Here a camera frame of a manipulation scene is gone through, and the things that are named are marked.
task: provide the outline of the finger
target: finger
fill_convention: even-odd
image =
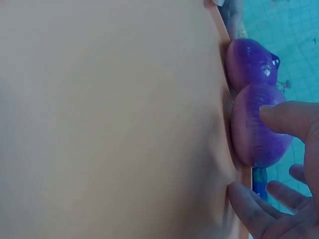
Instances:
[[[272,216],[275,219],[279,219],[282,216],[285,216],[285,213],[280,212],[273,206],[271,206],[269,203],[265,202],[261,197],[259,197],[255,192],[250,190],[250,195],[252,198],[256,201],[256,203],[259,205],[259,207],[264,210],[264,212],[268,213],[270,216]]]
[[[319,213],[319,103],[285,102],[261,107],[260,119],[272,131],[300,138],[305,145],[305,178]]]
[[[297,213],[309,202],[308,197],[277,181],[268,183],[266,190],[293,213]]]
[[[276,133],[287,133],[303,142],[319,129],[319,104],[284,102],[273,107],[261,106],[262,122]]]
[[[302,164],[294,164],[291,166],[289,169],[289,174],[299,182],[307,184],[305,178],[305,169]]]
[[[262,238],[276,220],[256,203],[249,190],[240,183],[230,184],[227,192],[235,213],[253,238]]]

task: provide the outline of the pool water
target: pool water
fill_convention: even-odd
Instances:
[[[249,38],[259,41],[281,60],[278,88],[287,100],[319,102],[319,1],[244,0],[244,25]],[[283,158],[267,169],[268,181],[278,180],[306,196],[308,187],[289,175],[303,163],[305,148],[297,138]],[[270,195],[268,201],[290,213]]]

